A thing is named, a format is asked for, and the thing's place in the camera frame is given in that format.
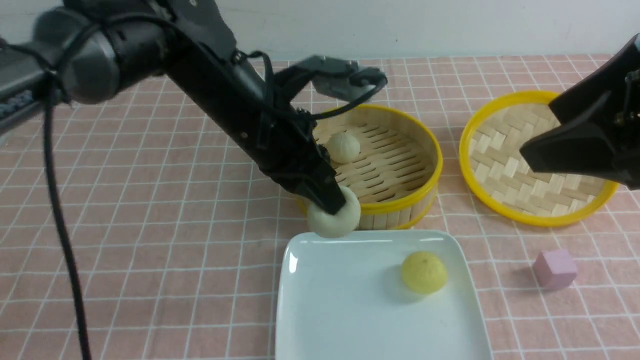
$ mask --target pink block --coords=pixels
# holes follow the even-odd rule
[[[571,254],[564,249],[541,252],[533,263],[533,272],[538,284],[551,290],[566,288],[578,276]]]

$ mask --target square plate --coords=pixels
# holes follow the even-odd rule
[[[405,257],[431,251],[447,268],[440,291],[418,296],[400,278]],[[356,231],[293,238],[285,251],[276,360],[490,360],[465,257],[446,233]]]

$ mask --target table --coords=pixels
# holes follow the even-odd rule
[[[560,92],[610,55],[362,60],[374,102],[436,134],[440,195],[418,228],[447,231],[471,268],[496,360],[640,359],[640,199],[621,189],[561,229],[514,224],[469,193],[458,140],[472,113],[515,90]],[[287,62],[276,62],[276,69]],[[313,112],[336,101],[304,90]],[[0,151],[0,359],[79,359],[47,198],[40,125]],[[280,262],[306,231],[294,199],[166,78],[99,106],[61,107],[56,165],[95,359],[272,359]],[[530,264],[563,247],[574,286],[541,291]]]

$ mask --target bamboo steamer basket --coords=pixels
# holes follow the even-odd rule
[[[361,207],[358,230],[408,229],[429,211],[442,172],[442,152],[433,133],[401,111],[371,104],[321,120],[316,142],[348,132],[360,154],[348,164],[332,162],[340,185],[348,186]],[[309,200],[298,198],[306,214]]]
[[[483,106],[460,140],[460,167],[489,208],[529,225],[578,222],[602,207],[618,184],[575,174],[534,173],[520,155],[531,138],[560,125],[548,104],[557,94],[517,92]]]

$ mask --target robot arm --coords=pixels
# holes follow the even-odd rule
[[[140,20],[106,20],[132,14]],[[43,13],[22,51],[0,50],[0,133],[42,111],[48,77],[41,62],[58,63],[91,25],[101,27],[59,71],[67,93],[59,93],[58,102],[66,95],[100,103],[166,74],[285,190],[331,215],[343,207],[328,153],[312,130],[318,120],[371,98],[387,84],[386,76],[352,61],[312,56],[263,80],[237,49],[213,0],[64,0]],[[318,92],[350,104],[320,115],[295,110],[291,100],[310,81]]]
[[[549,108],[561,125],[520,149],[531,170],[640,188],[640,34]]]

